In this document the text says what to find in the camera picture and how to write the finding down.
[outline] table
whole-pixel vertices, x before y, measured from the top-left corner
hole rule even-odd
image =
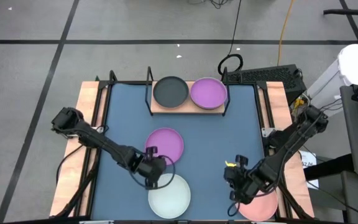
[[[344,170],[358,174],[358,102],[352,100],[353,87],[340,88],[351,153],[305,169],[307,180],[339,174]]]
[[[355,173],[344,171],[341,173],[343,192],[346,203],[358,210],[358,176]],[[358,223],[358,213],[346,208],[349,223]]]
[[[78,110],[83,112],[85,120],[89,123],[93,117],[93,107],[95,104],[98,85],[98,82],[83,82],[76,106]],[[289,114],[283,85],[279,82],[268,82],[267,87],[275,127],[285,129],[288,125],[291,124],[291,117]],[[267,122],[267,112],[265,109],[263,93],[261,91],[259,91],[259,96],[261,101],[262,114],[264,115],[265,127],[268,127],[269,122]],[[103,102],[105,98],[106,90],[102,91],[101,101]],[[98,118],[96,119],[96,126],[101,124],[101,112],[103,111],[103,105],[104,103],[101,103],[99,108],[99,113],[97,114]],[[79,144],[77,143],[76,139],[69,140],[65,155],[78,147],[78,145]],[[69,201],[73,192],[77,189],[81,175],[81,168],[84,163],[84,157],[85,150],[79,151],[67,159],[66,163],[63,164],[50,212],[51,215],[58,213],[67,203],[67,201]],[[285,166],[285,180],[289,191],[293,194],[297,202],[309,215],[313,216],[313,208],[311,206],[302,164],[300,157],[297,154],[294,155]],[[86,214],[88,196],[89,189],[83,195],[81,203],[82,206],[79,212],[80,215]],[[280,194],[279,201],[280,216],[285,217],[285,207],[283,205],[283,200]]]

